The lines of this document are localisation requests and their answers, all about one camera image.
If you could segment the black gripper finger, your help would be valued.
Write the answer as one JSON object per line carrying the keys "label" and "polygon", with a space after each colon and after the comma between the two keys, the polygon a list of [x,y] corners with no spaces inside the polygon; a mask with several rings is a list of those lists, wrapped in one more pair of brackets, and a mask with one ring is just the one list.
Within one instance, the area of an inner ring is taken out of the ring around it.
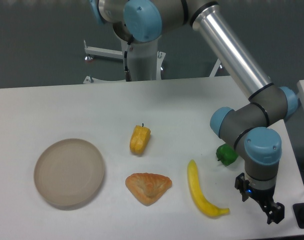
{"label": "black gripper finger", "polygon": [[242,195],[242,201],[245,202],[249,196],[247,193],[248,189],[248,181],[245,179],[245,174],[239,174],[235,179],[235,189],[239,190],[240,194]]}
{"label": "black gripper finger", "polygon": [[267,215],[267,224],[279,224],[285,218],[285,206],[280,202],[274,202],[272,197],[256,200],[262,211]]}

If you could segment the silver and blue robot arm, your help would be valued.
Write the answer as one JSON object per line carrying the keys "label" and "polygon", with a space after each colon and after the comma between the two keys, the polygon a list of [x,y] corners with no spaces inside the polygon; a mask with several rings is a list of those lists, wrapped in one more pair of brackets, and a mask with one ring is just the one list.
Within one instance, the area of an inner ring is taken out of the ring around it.
{"label": "silver and blue robot arm", "polygon": [[249,100],[239,110],[218,109],[210,120],[213,132],[245,161],[235,188],[244,201],[259,204],[268,223],[282,221],[285,208],[273,199],[282,141],[270,126],[291,116],[298,98],[291,89],[271,82],[223,19],[219,4],[215,0],[92,0],[89,4],[96,22],[111,23],[122,40],[128,82],[157,78],[160,36],[186,24],[202,35]]}

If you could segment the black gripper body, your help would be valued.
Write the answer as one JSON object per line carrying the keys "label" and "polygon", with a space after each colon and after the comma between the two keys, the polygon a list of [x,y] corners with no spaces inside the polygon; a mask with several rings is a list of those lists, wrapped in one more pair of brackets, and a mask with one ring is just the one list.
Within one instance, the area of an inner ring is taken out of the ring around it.
{"label": "black gripper body", "polygon": [[256,180],[245,177],[243,183],[243,201],[252,198],[261,206],[271,206],[274,202],[273,196],[276,187],[276,177],[270,180]]}

